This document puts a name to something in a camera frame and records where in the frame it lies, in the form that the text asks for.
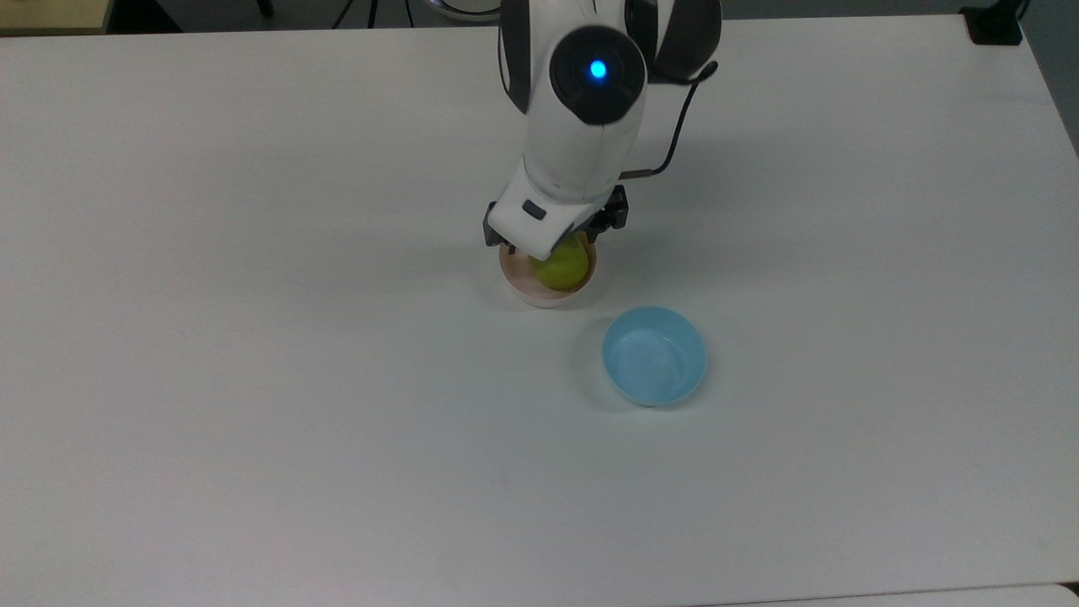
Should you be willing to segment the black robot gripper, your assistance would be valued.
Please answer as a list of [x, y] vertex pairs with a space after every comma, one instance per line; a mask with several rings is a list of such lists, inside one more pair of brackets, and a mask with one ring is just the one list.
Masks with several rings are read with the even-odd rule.
[[623, 185], [616, 185], [601, 207], [548, 201], [532, 188], [510, 189], [486, 207], [483, 244], [504, 245], [513, 252], [554, 252], [556, 246], [578, 235], [593, 244], [610, 230], [625, 227], [630, 210]]

